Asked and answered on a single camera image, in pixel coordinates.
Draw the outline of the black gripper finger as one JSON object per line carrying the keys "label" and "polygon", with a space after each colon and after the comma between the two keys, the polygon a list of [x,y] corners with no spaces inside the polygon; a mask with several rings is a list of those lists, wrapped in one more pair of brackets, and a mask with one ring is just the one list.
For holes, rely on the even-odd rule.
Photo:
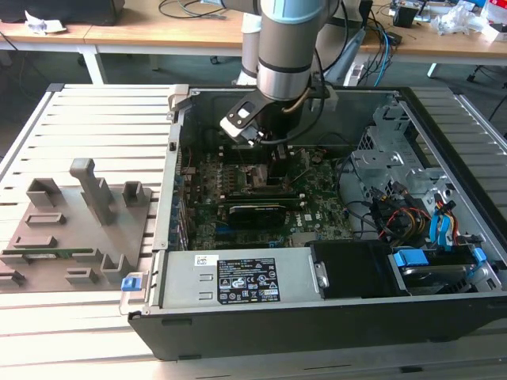
{"label": "black gripper finger", "polygon": [[278,144],[271,152],[269,162],[269,184],[281,185],[288,173],[291,164],[291,155],[288,146]]}

